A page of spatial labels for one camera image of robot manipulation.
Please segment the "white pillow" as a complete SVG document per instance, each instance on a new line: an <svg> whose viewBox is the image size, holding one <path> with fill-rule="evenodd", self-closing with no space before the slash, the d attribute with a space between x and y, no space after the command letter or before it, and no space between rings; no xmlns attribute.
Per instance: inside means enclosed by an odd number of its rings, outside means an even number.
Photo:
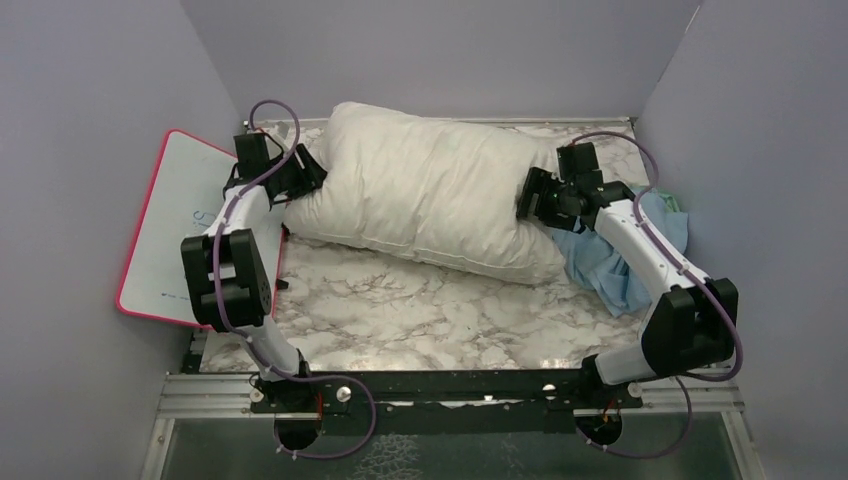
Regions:
<svg viewBox="0 0 848 480"><path fill-rule="evenodd" d="M556 169L552 143L344 102L318 144L327 175L285 208L293 234L522 284L563 272L549 233L516 215L530 169Z"/></svg>

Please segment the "light blue pillowcase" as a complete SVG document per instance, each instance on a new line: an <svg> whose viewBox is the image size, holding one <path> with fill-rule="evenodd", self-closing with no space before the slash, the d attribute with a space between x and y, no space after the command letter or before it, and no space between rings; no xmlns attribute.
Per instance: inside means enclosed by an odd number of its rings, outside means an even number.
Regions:
<svg viewBox="0 0 848 480"><path fill-rule="evenodd" d="M688 243L688 214L667 213L657 204L652 190L640 205L657 231L678 251ZM647 308L650 295L638 276L612 245L597 233L553 229L551 237L565 258L565 272L580 287L595 292L614 317L633 314Z"/></svg>

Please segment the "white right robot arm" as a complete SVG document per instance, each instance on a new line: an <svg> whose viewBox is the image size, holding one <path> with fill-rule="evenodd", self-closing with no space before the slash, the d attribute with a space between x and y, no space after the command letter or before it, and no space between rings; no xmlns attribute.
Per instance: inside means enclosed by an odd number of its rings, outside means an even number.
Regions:
<svg viewBox="0 0 848 480"><path fill-rule="evenodd" d="M529 169L516 215L547 227L595 232L611 244L642 282L651 304L637 340L585 358L579 398L600 407L617 386L677 375L732 360L718 381L733 378L743 363L736 329L739 293L728 279L713 279L688 261L644 213L644 195L621 181L605 181L594 145L586 138L556 150L559 171Z"/></svg>

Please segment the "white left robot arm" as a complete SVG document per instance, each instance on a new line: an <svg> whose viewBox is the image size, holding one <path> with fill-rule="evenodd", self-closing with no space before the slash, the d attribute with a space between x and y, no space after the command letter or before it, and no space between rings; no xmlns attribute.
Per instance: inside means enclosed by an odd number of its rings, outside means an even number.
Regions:
<svg viewBox="0 0 848 480"><path fill-rule="evenodd" d="M313 401L314 384L302 353L274 325L276 281L269 277L254 235L278 204L318 191L326 171L302 144L269 153L264 131L235 136L236 163L223 188L224 205L213 223L180 245L188 297L195 320L235 336L276 396L298 411Z"/></svg>

